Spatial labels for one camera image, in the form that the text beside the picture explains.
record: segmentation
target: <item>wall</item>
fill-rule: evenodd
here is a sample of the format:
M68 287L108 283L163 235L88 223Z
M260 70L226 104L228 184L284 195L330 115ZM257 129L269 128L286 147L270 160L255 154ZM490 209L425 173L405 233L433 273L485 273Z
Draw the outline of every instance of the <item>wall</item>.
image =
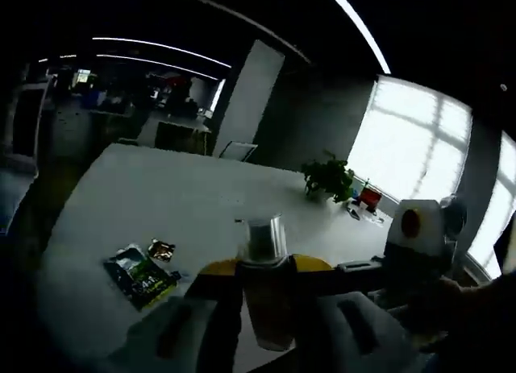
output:
M242 71L244 63L245 59L242 59L238 60L237 63L232 65L228 75L226 76L226 82L224 83L223 89L218 98L217 106L214 109L213 115L211 119L205 121L205 124L211 130L211 133L207 139L206 149L209 155L213 155L215 144L217 143L218 132L220 131L220 127L223 124L224 116L229 106L231 95L233 94L233 90L236 87L236 83L239 79L239 75ZM210 96L210 100L213 99L215 92L213 91L212 94L213 95Z
M360 129L373 79L295 73L274 89L256 133L252 161L298 171L323 149L346 159Z
M50 156L77 162L84 160L88 154L93 116L81 108L81 102L76 98L59 104L52 125Z
M255 138L284 58L259 40L252 45L227 103L213 155L230 141L251 143Z
M189 96L195 100L199 107L207 107L208 99L211 95L212 88L202 79L198 77L192 78L192 87L190 87Z
M504 274L508 274L514 270L516 270L516 224L514 224L513 216L513 224L510 226L507 256L506 261L503 264L502 271Z
M501 130L473 114L468 157L457 189L468 209L468 221L457 247L460 257L471 246L487 211L497 178L500 141Z

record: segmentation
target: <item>green plant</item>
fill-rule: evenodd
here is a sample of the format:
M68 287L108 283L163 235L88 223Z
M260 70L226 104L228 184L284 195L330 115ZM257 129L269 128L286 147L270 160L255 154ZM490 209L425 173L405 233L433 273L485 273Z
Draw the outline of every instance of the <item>green plant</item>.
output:
M303 164L301 172L305 175L306 195L322 189L333 195L333 202L346 201L351 195L354 172L346 169L347 161L337 160L335 154L324 150L330 159L322 164L317 161Z

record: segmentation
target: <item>bright window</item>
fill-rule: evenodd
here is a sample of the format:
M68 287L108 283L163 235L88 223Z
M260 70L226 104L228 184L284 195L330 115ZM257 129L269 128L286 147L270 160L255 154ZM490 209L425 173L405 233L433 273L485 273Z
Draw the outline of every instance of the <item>bright window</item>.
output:
M516 200L516 144L506 133L501 136L500 159L493 195L469 254L491 278L501 274L493 246L514 213Z
M379 77L349 155L349 168L394 200L440 200L456 191L471 110L446 95Z
M215 107L217 106L218 99L220 98L220 93L223 91L224 83L226 82L226 79L222 79L217 86L217 89L215 90L215 94L213 96L213 100L210 104L210 111L213 113L215 111Z
M77 83L86 83L90 73L91 71L88 69L80 69L77 74Z

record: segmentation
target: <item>desk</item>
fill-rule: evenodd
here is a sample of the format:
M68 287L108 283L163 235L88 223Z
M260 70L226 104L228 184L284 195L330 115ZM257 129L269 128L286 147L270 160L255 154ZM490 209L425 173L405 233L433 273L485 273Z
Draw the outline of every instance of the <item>desk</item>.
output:
M173 116L169 117L166 113L160 111L152 111L148 120L145 122L144 127L142 127L142 131L139 133L139 136L136 139L139 145L154 147L158 126L160 125L160 122L167 123L169 125L185 127L187 129L192 130L192 132L201 132L205 135L206 133L211 132L211 130L208 127L206 127L201 121L198 121L197 119L188 119Z
M102 111L102 110L90 110L91 114L99 114L99 115L109 115L110 117L123 117L123 118L129 118L131 116L131 113L128 113L127 111L125 113L113 113L111 111Z
M235 256L244 238L235 218L281 212L289 252L333 266L383 252L390 218L384 216L383 226L357 221L332 201L308 202L304 186L298 172L110 145L77 184L43 253L40 317L72 356L109 354L155 306L137 312L102 261L131 242L146 248L158 238L177 246L167 269L195 276L208 263Z

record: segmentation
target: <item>chair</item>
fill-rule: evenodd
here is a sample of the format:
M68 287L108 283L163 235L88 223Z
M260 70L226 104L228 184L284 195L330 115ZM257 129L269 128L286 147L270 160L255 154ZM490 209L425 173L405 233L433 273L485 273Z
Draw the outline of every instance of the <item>chair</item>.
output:
M231 141L226 145L222 153L220 153L219 158L245 162L257 147L258 145L253 145L252 143Z

